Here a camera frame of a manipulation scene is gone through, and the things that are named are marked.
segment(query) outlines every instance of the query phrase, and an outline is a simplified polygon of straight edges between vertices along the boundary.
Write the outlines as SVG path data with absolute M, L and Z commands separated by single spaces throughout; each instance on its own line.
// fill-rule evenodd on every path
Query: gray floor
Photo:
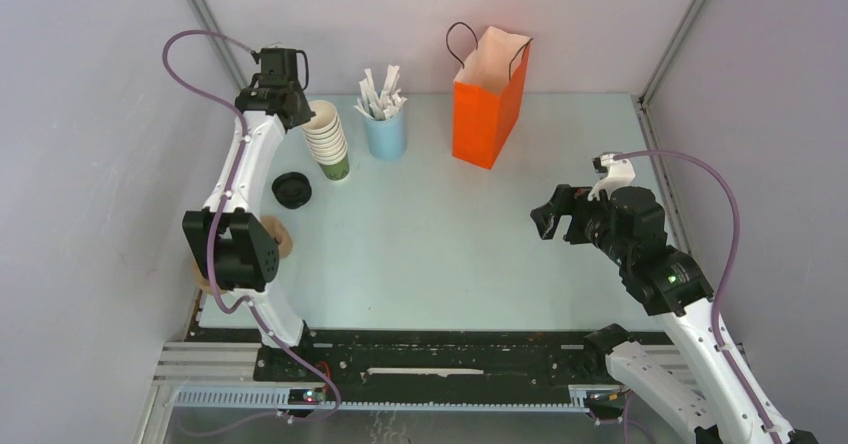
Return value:
M 341 412 L 327 421 L 288 426 L 274 418 L 256 420 L 228 433 L 191 438 L 174 425 L 181 419 L 187 429 L 211 430 L 237 421 L 255 410 L 194 408 L 176 409 L 171 420 L 169 444 L 234 444 L 276 442 L 332 442 L 368 444 L 496 444 L 558 443 L 594 444 L 623 442 L 621 426 L 595 427 L 582 414 L 482 413 L 482 412 Z M 632 416 L 646 425 L 658 443 L 682 440 L 641 402 Z M 649 442 L 638 429 L 630 430 L 631 444 Z

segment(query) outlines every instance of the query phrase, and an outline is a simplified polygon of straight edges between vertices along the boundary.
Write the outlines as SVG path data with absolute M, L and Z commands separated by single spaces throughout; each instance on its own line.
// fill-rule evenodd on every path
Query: wall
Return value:
M 450 92 L 451 23 L 533 36 L 529 92 L 642 92 L 690 0 L 208 0 L 221 28 L 252 46 L 309 54 L 310 90 L 354 94 L 362 70 L 401 66 L 407 92 Z M 473 38 L 455 29 L 461 56 Z M 253 63 L 239 56 L 248 72 Z
M 0 0 L 0 442 L 129 442 L 188 316 L 180 230 L 231 118 L 177 87 L 185 0 Z M 178 71 L 232 95 L 209 44 Z
M 844 442 L 848 393 L 848 0 L 710 0 L 651 104 L 662 147 L 714 163 L 742 214 L 725 315 L 781 411 Z M 672 164 L 713 283 L 730 241 L 720 188 Z

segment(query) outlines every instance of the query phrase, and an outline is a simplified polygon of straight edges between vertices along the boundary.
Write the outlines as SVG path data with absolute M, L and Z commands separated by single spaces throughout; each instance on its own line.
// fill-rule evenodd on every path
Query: shopping bag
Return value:
M 448 37 L 462 25 L 474 35 L 475 49 L 459 58 Z M 462 68 L 453 81 L 453 156 L 491 169 L 521 112 L 530 42 L 533 39 L 489 27 L 479 40 L 464 22 L 445 36 L 448 52 Z

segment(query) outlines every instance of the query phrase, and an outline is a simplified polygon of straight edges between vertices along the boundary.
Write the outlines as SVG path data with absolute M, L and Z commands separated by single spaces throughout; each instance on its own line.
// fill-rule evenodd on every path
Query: blue container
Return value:
M 384 161 L 395 161 L 406 152 L 406 121 L 403 108 L 394 117 L 375 121 L 362 116 L 365 133 L 368 134 L 368 149 L 371 155 Z

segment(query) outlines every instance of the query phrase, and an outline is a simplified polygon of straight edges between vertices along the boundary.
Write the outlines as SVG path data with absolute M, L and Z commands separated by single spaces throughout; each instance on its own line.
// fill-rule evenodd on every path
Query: black lid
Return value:
M 297 209 L 312 197 L 309 179 L 299 172 L 287 172 L 274 179 L 271 191 L 277 201 L 288 209 Z

